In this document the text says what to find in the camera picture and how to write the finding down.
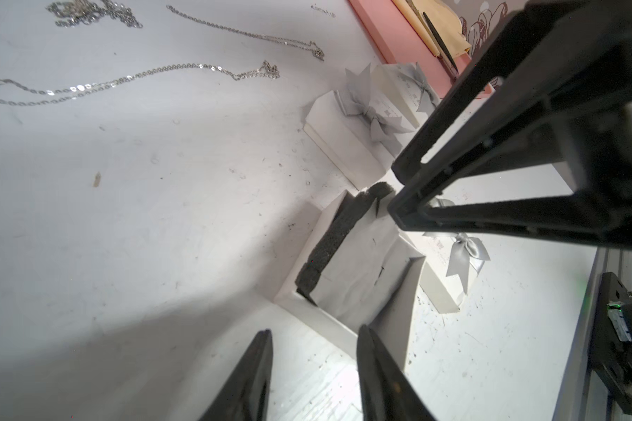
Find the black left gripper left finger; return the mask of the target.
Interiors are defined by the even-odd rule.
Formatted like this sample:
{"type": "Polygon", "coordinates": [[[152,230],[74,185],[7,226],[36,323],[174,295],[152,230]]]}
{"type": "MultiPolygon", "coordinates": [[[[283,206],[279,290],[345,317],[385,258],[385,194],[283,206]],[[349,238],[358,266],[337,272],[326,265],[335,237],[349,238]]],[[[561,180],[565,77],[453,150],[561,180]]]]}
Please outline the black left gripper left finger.
{"type": "Polygon", "coordinates": [[[209,408],[199,418],[208,420],[267,419],[273,366],[269,329],[259,331],[209,408]]]}

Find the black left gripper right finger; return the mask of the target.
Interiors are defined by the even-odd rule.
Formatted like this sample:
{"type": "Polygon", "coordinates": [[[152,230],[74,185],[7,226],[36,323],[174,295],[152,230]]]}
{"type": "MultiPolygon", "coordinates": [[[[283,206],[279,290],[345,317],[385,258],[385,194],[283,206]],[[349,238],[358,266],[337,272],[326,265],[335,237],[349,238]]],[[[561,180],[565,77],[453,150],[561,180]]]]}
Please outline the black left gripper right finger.
{"type": "Polygon", "coordinates": [[[435,421],[370,326],[363,325],[359,330],[356,363],[365,421],[435,421]]]}

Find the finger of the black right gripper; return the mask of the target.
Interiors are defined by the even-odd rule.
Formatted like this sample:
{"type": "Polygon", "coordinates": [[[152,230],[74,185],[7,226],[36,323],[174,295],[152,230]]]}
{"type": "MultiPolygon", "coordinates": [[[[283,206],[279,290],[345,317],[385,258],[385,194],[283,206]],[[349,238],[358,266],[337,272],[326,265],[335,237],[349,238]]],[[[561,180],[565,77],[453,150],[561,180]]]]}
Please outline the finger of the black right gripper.
{"type": "Polygon", "coordinates": [[[632,1],[529,1],[495,28],[391,169],[403,184],[632,94],[632,1]]]}
{"type": "Polygon", "coordinates": [[[488,233],[632,250],[632,193],[588,185],[569,196],[433,207],[403,191],[389,212],[404,231],[488,233]]]}

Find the white jewelry box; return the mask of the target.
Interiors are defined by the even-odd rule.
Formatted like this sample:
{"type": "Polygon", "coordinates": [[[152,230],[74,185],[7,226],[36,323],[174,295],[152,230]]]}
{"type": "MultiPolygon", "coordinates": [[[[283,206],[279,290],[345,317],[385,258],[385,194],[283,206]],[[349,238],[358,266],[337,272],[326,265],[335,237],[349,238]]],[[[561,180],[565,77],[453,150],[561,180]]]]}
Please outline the white jewelry box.
{"type": "Polygon", "coordinates": [[[407,366],[425,255],[396,225],[390,184],[344,191],[322,212],[274,302],[350,356],[370,326],[407,366]]]}
{"type": "Polygon", "coordinates": [[[345,84],[317,98],[304,125],[304,132],[360,191],[386,175],[418,129],[375,86],[374,69],[347,70],[345,84]]]}

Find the white lift-off box lid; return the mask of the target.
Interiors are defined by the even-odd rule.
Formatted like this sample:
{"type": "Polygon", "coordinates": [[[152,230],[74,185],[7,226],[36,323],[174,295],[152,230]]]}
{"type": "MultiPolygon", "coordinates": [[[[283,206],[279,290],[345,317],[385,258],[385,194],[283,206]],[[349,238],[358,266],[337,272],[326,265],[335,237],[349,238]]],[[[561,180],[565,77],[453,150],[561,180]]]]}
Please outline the white lift-off box lid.
{"type": "Polygon", "coordinates": [[[441,103],[418,63],[378,65],[371,77],[414,128],[423,125],[441,103]]]}

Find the beige folded cloth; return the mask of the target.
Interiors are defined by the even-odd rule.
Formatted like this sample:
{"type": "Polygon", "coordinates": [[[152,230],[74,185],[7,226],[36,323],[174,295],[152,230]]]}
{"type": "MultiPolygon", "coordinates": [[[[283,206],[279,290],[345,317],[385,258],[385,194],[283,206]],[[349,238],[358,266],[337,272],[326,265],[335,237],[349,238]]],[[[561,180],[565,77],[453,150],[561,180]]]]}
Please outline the beige folded cloth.
{"type": "Polygon", "coordinates": [[[413,5],[419,16],[417,16],[412,6],[406,0],[393,0],[393,3],[433,56],[437,57],[440,49],[435,43],[432,33],[423,24],[423,13],[427,14],[454,59],[470,52],[472,46],[462,35],[462,24],[459,17],[443,1],[414,0],[413,5]]]}

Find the black spoon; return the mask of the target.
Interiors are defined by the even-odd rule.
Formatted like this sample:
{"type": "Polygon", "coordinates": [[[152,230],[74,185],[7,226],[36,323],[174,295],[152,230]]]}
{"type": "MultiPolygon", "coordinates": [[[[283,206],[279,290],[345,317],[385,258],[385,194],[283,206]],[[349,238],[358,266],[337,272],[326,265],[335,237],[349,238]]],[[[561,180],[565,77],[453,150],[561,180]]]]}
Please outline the black spoon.
{"type": "Polygon", "coordinates": [[[426,23],[428,27],[428,31],[430,31],[431,35],[433,36],[435,40],[435,43],[440,49],[440,52],[441,52],[440,60],[442,61],[442,64],[449,72],[450,77],[452,79],[457,79],[457,77],[459,76],[458,68],[456,66],[456,63],[452,55],[449,52],[449,49],[447,48],[441,35],[438,33],[437,29],[435,28],[434,24],[431,22],[426,12],[423,12],[421,15],[423,17],[424,22],[426,23]]]}

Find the pink plastic tray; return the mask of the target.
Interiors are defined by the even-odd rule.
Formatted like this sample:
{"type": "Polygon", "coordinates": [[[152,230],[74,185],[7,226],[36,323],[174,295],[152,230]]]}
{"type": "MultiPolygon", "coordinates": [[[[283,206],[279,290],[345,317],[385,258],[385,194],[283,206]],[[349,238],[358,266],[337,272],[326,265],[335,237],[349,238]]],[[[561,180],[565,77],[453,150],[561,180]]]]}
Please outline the pink plastic tray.
{"type": "MultiPolygon", "coordinates": [[[[454,59],[458,72],[463,72],[475,52],[484,46],[493,28],[508,14],[505,1],[443,1],[459,17],[462,35],[472,48],[454,59]]],[[[413,1],[407,2],[419,16],[413,1]]],[[[393,1],[352,1],[350,3],[370,35],[382,61],[387,64],[418,63],[428,83],[444,98],[453,79],[440,60],[441,52],[433,56],[428,47],[404,18],[393,1]]]]}

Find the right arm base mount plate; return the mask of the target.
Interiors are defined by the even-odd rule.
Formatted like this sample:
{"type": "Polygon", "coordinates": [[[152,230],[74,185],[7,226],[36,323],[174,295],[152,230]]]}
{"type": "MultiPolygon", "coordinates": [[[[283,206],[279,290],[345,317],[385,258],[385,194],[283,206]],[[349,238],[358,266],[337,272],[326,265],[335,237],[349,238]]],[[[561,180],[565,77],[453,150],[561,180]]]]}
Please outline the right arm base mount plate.
{"type": "Polygon", "coordinates": [[[601,277],[589,367],[632,416],[632,294],[612,272],[601,277]]]}

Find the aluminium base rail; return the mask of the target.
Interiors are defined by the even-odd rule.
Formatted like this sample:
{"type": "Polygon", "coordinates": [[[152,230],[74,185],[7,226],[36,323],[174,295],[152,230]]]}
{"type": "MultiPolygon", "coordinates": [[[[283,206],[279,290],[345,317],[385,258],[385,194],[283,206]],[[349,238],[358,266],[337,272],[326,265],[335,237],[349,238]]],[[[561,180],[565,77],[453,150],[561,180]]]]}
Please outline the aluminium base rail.
{"type": "Polygon", "coordinates": [[[589,367],[600,282],[607,272],[616,274],[632,294],[632,251],[599,249],[596,254],[552,416],[555,420],[632,420],[589,367]]]}

